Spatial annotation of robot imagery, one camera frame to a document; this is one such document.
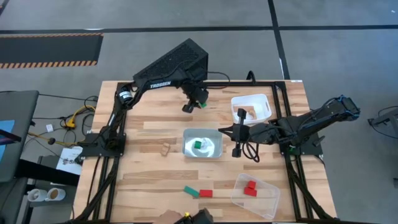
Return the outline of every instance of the plastic tray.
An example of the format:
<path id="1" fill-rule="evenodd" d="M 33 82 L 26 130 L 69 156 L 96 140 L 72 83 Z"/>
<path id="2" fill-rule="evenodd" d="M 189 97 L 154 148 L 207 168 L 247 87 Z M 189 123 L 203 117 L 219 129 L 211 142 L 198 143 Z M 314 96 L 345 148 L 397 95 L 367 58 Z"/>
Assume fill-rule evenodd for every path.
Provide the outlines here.
<path id="1" fill-rule="evenodd" d="M 244 188 L 248 182 L 256 182 L 257 197 L 245 195 Z M 264 181 L 247 174 L 239 174 L 231 194 L 231 201 L 237 206 L 247 209 L 266 219 L 273 219 L 278 207 L 280 190 Z"/>
<path id="2" fill-rule="evenodd" d="M 202 142 L 200 149 L 195 149 L 195 141 Z M 182 153 L 187 157 L 219 158 L 223 153 L 223 135 L 214 129 L 186 129 L 182 142 Z"/>
<path id="3" fill-rule="evenodd" d="M 255 94 L 248 96 L 237 96 L 231 100 L 232 117 L 235 124 L 239 123 L 238 113 L 234 112 L 234 106 L 253 106 L 256 112 L 257 119 L 250 119 L 246 115 L 243 124 L 257 124 L 263 123 L 267 118 L 271 117 L 272 111 L 269 106 L 267 96 L 265 94 Z"/>

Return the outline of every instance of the black mat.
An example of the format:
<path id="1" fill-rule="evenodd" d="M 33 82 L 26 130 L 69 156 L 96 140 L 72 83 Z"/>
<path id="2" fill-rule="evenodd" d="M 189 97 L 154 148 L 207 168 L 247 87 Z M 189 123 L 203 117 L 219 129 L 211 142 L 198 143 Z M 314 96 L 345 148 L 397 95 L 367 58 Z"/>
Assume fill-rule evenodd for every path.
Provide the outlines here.
<path id="1" fill-rule="evenodd" d="M 0 68 L 96 65 L 103 34 L 0 36 Z"/>

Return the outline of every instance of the white cup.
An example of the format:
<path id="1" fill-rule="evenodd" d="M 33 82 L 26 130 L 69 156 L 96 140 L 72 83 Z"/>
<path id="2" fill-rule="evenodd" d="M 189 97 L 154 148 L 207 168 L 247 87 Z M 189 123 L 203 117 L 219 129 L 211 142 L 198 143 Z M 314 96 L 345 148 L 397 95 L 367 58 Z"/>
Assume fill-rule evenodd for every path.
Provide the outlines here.
<path id="1" fill-rule="evenodd" d="M 47 198 L 45 199 L 45 201 L 46 202 L 60 201 L 60 200 L 64 199 L 65 196 L 66 196 L 65 190 L 58 189 L 58 188 L 52 188 L 47 193 Z"/>
<path id="2" fill-rule="evenodd" d="M 27 192 L 27 200 L 30 202 L 42 202 L 47 197 L 47 191 L 42 189 L 33 189 Z"/>

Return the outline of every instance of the hazard stripe tape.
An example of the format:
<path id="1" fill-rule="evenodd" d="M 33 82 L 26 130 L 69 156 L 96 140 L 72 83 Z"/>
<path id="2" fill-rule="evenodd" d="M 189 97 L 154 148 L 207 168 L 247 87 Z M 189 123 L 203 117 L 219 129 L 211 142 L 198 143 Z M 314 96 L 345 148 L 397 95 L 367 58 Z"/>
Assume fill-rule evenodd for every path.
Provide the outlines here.
<path id="1" fill-rule="evenodd" d="M 73 66 L 94 66 L 97 61 L 77 62 L 33 62 L 33 63 L 0 63 L 0 68 L 50 68 L 50 67 L 73 67 Z"/>
<path id="2" fill-rule="evenodd" d="M 87 33 L 87 34 L 29 34 L 29 35 L 0 35 L 0 38 L 15 38 L 15 37 L 78 37 L 78 36 L 104 36 L 103 33 Z"/>

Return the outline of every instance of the wooden table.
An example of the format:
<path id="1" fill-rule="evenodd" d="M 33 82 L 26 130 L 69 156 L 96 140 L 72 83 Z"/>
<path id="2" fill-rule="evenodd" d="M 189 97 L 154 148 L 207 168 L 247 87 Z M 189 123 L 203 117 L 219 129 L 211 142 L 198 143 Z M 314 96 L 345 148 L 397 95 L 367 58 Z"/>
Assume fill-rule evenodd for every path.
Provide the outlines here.
<path id="1" fill-rule="evenodd" d="M 93 131 L 106 124 L 113 107 L 117 82 L 103 82 L 93 121 Z M 309 110 L 302 82 L 286 81 L 293 115 Z M 234 143 L 223 136 L 223 155 L 219 159 L 187 159 L 182 154 L 182 133 L 187 128 L 223 128 L 233 123 L 231 98 L 264 93 L 275 118 L 271 87 L 227 87 L 209 90 L 207 107 L 194 109 L 192 114 L 181 109 L 187 103 L 181 89 L 165 87 L 145 92 L 141 101 L 127 114 L 125 132 L 127 143 L 120 161 L 112 209 L 112 222 L 151 222 L 167 209 L 183 214 L 196 214 L 207 208 L 216 222 L 266 222 L 259 215 L 231 203 L 230 194 L 238 174 L 246 173 L 280 188 L 281 196 L 274 221 L 294 221 L 294 211 L 284 158 L 279 146 L 260 146 L 260 163 L 245 158 L 231 157 Z M 282 94 L 280 105 L 284 112 Z M 167 157 L 160 155 L 163 143 L 171 144 Z M 308 189 L 330 215 L 335 208 L 324 166 L 313 156 L 302 156 Z M 84 161 L 76 193 L 76 215 L 86 207 L 86 200 L 96 158 Z M 100 162 L 93 187 L 96 192 L 100 177 Z M 213 189 L 213 198 L 193 198 L 183 192 L 184 186 L 194 189 Z M 305 217 L 302 194 L 298 190 L 300 208 Z M 101 204 L 100 218 L 104 217 L 107 193 Z"/>

